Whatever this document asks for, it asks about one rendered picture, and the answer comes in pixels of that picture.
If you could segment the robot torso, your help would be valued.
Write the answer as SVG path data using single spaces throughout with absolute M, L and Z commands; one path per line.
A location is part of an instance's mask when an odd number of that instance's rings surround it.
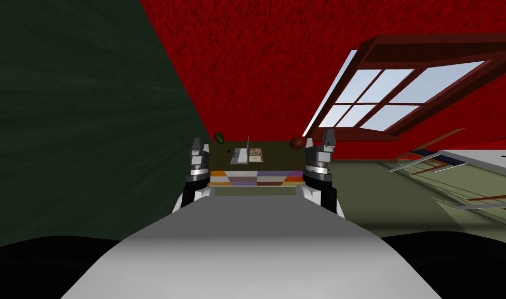
M 130 235 L 62 299 L 441 299 L 387 243 L 302 196 L 205 196 Z

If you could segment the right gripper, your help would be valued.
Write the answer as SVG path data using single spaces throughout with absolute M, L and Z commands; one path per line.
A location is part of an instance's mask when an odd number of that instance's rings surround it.
M 326 128 L 323 136 L 323 145 L 314 146 L 313 138 L 307 138 L 305 144 L 305 161 L 307 165 L 332 162 L 332 154 L 335 151 L 336 135 L 334 128 Z

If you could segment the wooden desk with coloured drawers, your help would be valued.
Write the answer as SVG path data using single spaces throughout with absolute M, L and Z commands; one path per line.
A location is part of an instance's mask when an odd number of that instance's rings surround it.
M 250 148 L 261 148 L 263 162 L 231 165 L 235 148 L 246 147 L 247 142 L 214 143 L 210 146 L 210 186 L 296 186 L 302 184 L 305 168 L 304 148 L 295 150 L 289 143 L 252 142 Z

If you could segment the white table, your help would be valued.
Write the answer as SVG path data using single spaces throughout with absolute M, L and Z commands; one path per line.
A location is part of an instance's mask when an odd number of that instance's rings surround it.
M 438 153 L 472 166 L 506 175 L 506 150 L 443 150 Z

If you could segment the wooden chair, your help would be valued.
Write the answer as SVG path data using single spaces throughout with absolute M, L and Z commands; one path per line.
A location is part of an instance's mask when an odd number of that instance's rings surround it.
M 439 172 L 439 171 L 451 169 L 454 167 L 466 165 L 467 164 L 466 162 L 462 162 L 460 160 L 457 160 L 457 159 L 454 159 L 451 157 L 447 157 L 444 155 L 439 155 L 437 152 L 430 151 L 427 149 L 429 146 L 431 146 L 439 141 L 442 141 L 442 140 L 444 140 L 444 139 L 446 139 L 458 132 L 461 132 L 462 130 L 464 130 L 464 128 L 459 128 L 459 129 L 455 129 L 453 131 L 450 131 L 442 136 L 435 138 L 434 140 L 431 140 L 431 141 L 423 144 L 422 146 L 420 146 L 414 150 L 405 152 L 405 153 L 401 154 L 400 156 L 397 156 L 393 159 L 388 160 L 388 163 L 402 160 L 402 159 L 410 159 L 410 160 L 413 160 L 413 163 L 411 163 L 411 162 L 409 163 L 410 166 L 417 164 L 417 163 L 423 163 L 423 164 L 430 166 L 428 169 L 412 173 L 412 175 L 417 175 L 417 174 L 421 174 L 424 172 Z

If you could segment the grey open laptop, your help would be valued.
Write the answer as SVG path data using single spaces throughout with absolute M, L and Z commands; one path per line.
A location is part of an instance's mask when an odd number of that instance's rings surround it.
M 246 147 L 235 148 L 230 164 L 231 165 L 247 165 L 250 157 L 250 141 L 247 140 Z

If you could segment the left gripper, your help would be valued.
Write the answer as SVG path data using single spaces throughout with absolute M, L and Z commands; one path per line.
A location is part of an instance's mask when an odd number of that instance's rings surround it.
M 189 151 L 190 166 L 192 168 L 194 167 L 209 168 L 209 160 L 210 160 L 209 144 L 204 144 L 203 150 L 200 150 L 200 148 L 201 148 L 200 138 L 194 138 L 191 151 Z

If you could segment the dark red framed window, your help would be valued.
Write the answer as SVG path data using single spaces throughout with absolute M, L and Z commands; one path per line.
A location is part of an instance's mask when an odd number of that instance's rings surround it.
M 506 73 L 506 33 L 379 35 L 351 50 L 303 137 L 394 141 Z

